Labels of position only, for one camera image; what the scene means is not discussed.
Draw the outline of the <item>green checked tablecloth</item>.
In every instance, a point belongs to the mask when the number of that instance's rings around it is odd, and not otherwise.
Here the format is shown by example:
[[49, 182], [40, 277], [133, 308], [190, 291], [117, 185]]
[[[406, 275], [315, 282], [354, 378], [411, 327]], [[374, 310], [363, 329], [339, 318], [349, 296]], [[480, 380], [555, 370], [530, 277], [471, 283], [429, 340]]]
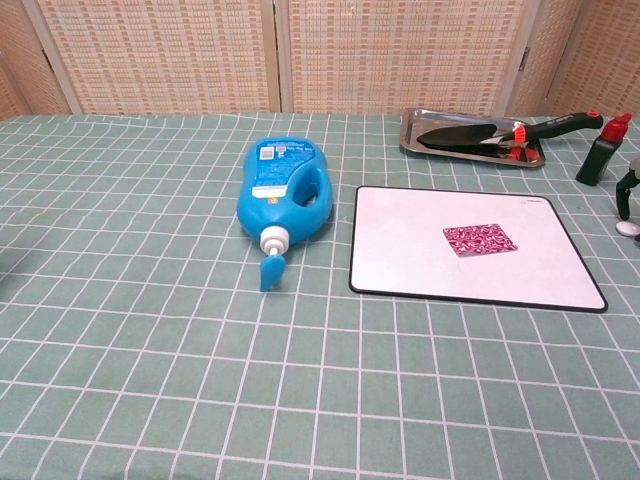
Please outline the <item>green checked tablecloth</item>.
[[[527, 170], [412, 155], [396, 116], [0, 120], [0, 480], [640, 480], [640, 245], [573, 133]], [[336, 216], [272, 292], [235, 203], [270, 135], [326, 153]], [[603, 314], [361, 296], [363, 184], [538, 194]]]

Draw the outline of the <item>white board black rim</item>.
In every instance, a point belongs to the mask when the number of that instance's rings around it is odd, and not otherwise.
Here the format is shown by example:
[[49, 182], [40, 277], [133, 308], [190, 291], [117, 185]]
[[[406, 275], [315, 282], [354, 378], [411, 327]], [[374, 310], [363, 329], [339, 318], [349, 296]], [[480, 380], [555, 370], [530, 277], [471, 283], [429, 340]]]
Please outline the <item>white board black rim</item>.
[[[495, 224], [514, 250], [460, 256], [448, 228]], [[355, 292], [602, 313], [607, 301], [541, 196], [361, 186], [349, 286]]]

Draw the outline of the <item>black ink bottle red cap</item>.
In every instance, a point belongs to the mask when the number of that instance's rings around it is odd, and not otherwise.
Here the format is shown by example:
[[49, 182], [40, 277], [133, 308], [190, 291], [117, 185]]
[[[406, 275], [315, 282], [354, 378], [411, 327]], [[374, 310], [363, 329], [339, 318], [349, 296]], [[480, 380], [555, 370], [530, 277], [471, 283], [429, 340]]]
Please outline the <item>black ink bottle red cap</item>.
[[589, 153], [575, 179], [585, 185], [595, 186], [603, 172], [621, 146], [631, 121], [632, 114], [626, 112], [609, 120], [600, 135], [594, 140]]

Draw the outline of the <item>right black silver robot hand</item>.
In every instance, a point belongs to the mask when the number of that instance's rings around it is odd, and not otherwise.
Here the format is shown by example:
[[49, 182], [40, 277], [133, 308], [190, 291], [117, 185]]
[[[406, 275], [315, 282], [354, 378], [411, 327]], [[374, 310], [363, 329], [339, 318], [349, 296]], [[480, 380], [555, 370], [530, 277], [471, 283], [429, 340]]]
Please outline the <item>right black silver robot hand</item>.
[[631, 190], [640, 185], [640, 157], [632, 160], [627, 173], [616, 184], [616, 206], [619, 218], [627, 221], [630, 218], [629, 198]]

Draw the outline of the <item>woven bamboo screen panel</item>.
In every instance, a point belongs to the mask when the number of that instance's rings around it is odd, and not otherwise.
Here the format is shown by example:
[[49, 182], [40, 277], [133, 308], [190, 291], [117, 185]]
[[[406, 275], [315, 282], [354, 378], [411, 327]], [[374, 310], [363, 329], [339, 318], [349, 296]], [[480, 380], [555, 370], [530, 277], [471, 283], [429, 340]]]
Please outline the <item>woven bamboo screen panel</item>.
[[640, 0], [540, 0], [509, 116], [640, 118]]
[[22, 0], [0, 0], [0, 53], [31, 113], [71, 112]]
[[273, 0], [285, 112], [503, 116], [542, 0]]
[[281, 109], [272, 0], [21, 0], [75, 114]]

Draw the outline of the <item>shiny metal tray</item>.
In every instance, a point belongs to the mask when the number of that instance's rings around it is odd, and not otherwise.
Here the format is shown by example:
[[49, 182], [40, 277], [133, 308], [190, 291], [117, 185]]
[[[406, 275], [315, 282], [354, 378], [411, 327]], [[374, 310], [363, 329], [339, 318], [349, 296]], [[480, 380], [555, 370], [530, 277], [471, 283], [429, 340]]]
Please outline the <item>shiny metal tray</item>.
[[454, 158], [482, 163], [508, 165], [519, 168], [537, 168], [545, 165], [545, 154], [539, 141], [530, 142], [520, 149], [506, 148], [501, 153], [470, 153], [468, 150], [453, 151], [450, 147], [444, 150], [428, 148], [417, 138], [431, 130], [442, 127], [468, 126], [476, 124], [495, 124], [499, 133], [511, 130], [516, 119], [495, 116], [477, 116], [463, 113], [439, 112], [425, 108], [407, 108], [402, 113], [400, 126], [400, 146], [406, 152], [431, 155], [436, 158]]

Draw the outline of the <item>blue detergent pump bottle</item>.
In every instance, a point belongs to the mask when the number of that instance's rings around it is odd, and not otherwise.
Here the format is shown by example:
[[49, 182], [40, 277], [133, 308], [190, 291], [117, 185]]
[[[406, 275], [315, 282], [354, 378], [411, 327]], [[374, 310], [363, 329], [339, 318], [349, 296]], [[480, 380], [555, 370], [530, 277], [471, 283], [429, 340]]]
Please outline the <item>blue detergent pump bottle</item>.
[[299, 137], [267, 137], [248, 150], [237, 218], [265, 254], [260, 290], [270, 290], [286, 270], [288, 249], [328, 221], [333, 191], [324, 153]]

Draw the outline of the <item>black garden trowel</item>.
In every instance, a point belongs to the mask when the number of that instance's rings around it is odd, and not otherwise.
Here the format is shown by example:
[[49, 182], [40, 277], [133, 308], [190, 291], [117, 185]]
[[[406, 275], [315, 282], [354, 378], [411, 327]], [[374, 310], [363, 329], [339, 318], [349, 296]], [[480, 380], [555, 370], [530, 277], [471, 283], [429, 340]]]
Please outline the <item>black garden trowel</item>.
[[580, 129], [599, 129], [603, 117], [595, 111], [573, 113], [537, 124], [519, 124], [506, 133], [498, 134], [495, 124], [442, 127], [417, 137], [425, 147], [467, 147], [501, 145], [511, 142], [524, 145], [538, 139], [555, 138]]

